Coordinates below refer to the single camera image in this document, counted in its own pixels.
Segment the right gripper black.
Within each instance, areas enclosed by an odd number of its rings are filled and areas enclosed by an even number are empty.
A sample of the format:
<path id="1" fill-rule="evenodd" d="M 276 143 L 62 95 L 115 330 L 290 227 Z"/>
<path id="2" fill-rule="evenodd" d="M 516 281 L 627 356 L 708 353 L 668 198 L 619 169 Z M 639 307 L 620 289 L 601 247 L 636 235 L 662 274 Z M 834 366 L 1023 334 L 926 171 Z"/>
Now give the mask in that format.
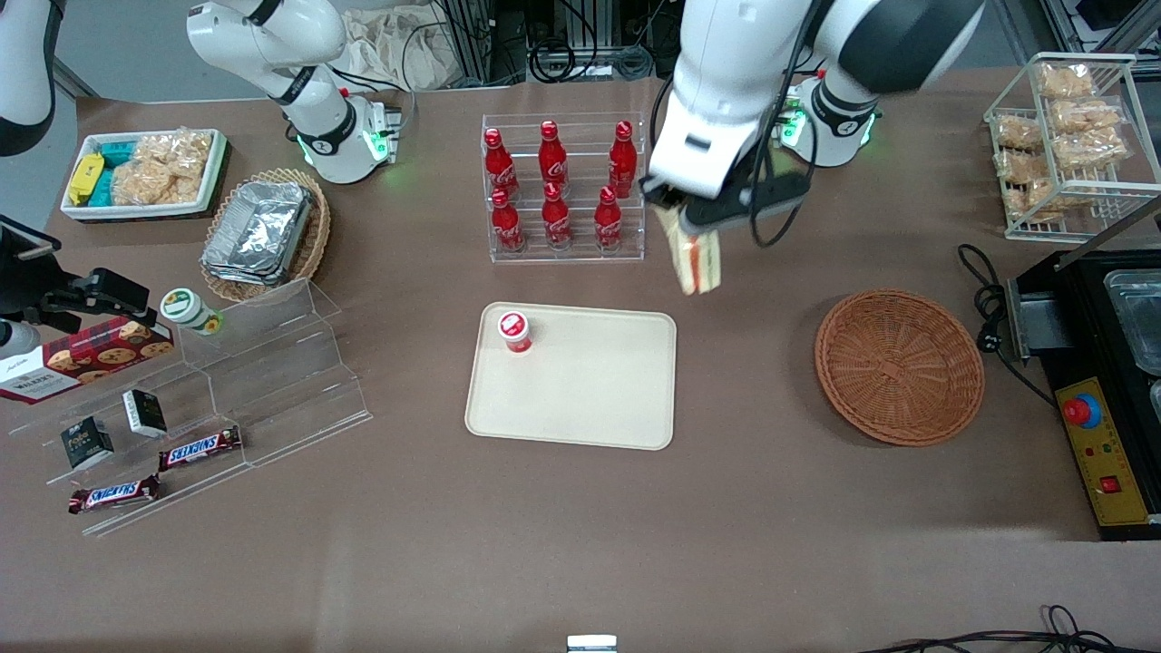
<path id="1" fill-rule="evenodd" d="M 62 332 L 75 332 L 82 320 L 78 314 L 145 317 L 150 311 L 150 290 L 131 278 L 108 268 L 95 268 L 86 278 L 86 297 L 73 284 L 74 273 L 62 270 L 55 261 L 29 261 L 53 258 L 62 241 L 13 218 L 1 218 L 1 317 L 7 321 L 53 326 Z"/>

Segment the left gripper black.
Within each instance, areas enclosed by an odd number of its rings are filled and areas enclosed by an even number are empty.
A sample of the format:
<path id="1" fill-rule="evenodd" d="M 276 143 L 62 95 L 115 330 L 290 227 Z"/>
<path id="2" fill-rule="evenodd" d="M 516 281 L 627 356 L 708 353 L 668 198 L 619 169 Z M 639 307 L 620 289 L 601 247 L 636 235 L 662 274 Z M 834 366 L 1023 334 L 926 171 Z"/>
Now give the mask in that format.
<path id="1" fill-rule="evenodd" d="M 750 182 L 727 182 L 714 199 L 677 189 L 659 177 L 644 177 L 639 181 L 639 191 L 659 218 L 675 218 L 685 232 L 694 236 L 743 227 L 758 199 L 758 191 Z"/>

